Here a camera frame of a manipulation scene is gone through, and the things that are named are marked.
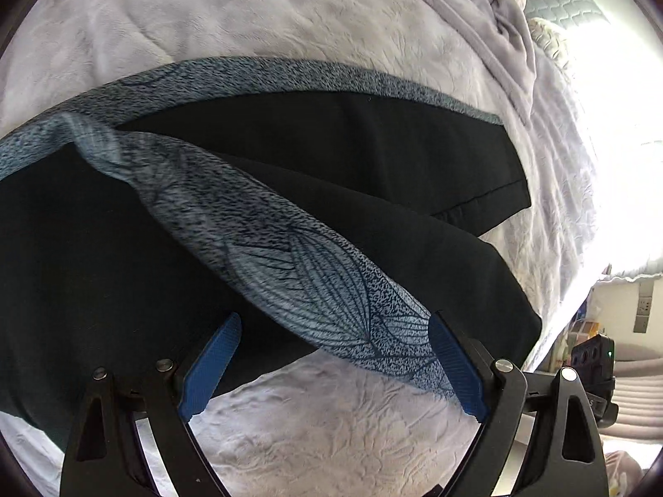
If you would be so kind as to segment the black pants with blue pattern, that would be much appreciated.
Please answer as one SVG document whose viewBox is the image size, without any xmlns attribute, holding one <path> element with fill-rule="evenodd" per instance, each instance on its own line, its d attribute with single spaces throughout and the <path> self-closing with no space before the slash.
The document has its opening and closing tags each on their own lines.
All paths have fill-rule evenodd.
<svg viewBox="0 0 663 497">
<path fill-rule="evenodd" d="M 97 87 L 1 141 L 1 408 L 65 445 L 92 372 L 232 316 L 222 391 L 320 348 L 450 396 L 432 314 L 515 364 L 540 337 L 483 241 L 529 206 L 495 114 L 390 74 L 219 57 Z"/>
</svg>

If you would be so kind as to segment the lavender plush bed blanket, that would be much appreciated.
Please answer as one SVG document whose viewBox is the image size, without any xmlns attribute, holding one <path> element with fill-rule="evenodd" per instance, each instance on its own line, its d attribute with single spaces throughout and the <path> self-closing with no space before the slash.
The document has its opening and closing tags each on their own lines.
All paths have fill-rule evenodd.
<svg viewBox="0 0 663 497">
<path fill-rule="evenodd" d="M 574 87 L 536 59 L 522 121 L 483 58 L 427 0 L 38 0 L 1 60 L 1 130 L 76 95 L 213 56 L 283 57 L 398 76 L 497 114 L 530 209 L 486 234 L 535 310 L 537 364 L 587 286 L 598 180 Z M 243 495 L 411 495 L 446 483 L 475 423 L 450 400 L 315 353 L 211 403 L 193 427 Z"/>
</svg>

